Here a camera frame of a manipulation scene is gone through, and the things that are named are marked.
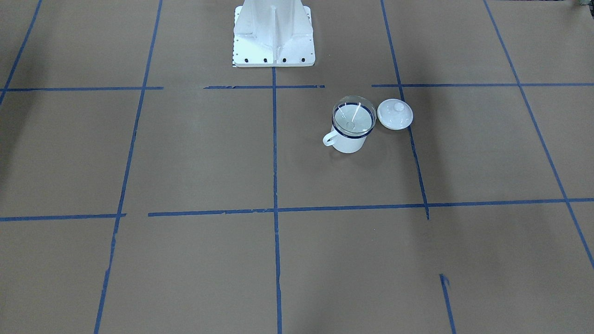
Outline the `clear glass funnel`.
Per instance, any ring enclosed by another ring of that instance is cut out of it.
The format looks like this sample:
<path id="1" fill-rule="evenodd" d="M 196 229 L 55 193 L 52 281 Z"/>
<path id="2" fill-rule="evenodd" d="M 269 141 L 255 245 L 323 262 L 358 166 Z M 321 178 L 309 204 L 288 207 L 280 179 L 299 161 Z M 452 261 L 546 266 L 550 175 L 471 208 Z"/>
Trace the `clear glass funnel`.
<path id="1" fill-rule="evenodd" d="M 361 96 L 341 98 L 332 110 L 333 128 L 344 137 L 360 139 L 368 136 L 377 121 L 374 105 Z"/>

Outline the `white ceramic lid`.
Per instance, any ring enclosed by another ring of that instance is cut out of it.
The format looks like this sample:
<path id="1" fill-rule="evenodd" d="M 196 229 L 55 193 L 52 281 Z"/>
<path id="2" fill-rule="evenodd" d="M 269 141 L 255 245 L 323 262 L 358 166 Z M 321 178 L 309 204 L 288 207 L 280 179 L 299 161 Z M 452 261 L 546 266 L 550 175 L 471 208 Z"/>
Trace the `white ceramic lid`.
<path id="1" fill-rule="evenodd" d="M 391 130 L 402 130 L 413 123 L 413 110 L 404 101 L 387 99 L 381 102 L 377 109 L 378 120 L 384 127 Z"/>

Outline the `white enamel mug blue rim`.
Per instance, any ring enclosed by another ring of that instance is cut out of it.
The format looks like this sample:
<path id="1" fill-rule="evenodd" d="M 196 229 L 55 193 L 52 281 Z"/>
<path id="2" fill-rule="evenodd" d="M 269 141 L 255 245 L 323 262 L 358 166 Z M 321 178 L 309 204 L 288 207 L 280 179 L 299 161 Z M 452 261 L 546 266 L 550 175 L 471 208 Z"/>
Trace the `white enamel mug blue rim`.
<path id="1" fill-rule="evenodd" d="M 353 154 L 362 148 L 366 139 L 367 136 L 360 139 L 344 137 L 332 126 L 331 131 L 323 137 L 322 142 L 325 146 L 333 147 L 335 150 L 343 154 Z"/>

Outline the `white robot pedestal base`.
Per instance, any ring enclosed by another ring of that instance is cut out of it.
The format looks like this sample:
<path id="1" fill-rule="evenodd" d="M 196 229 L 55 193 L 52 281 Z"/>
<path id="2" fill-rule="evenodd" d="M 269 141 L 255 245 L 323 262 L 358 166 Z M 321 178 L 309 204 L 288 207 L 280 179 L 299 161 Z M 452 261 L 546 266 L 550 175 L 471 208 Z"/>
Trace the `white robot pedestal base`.
<path id="1" fill-rule="evenodd" d="M 235 8 L 233 66 L 297 67 L 315 63 L 312 13 L 301 0 L 245 0 Z"/>

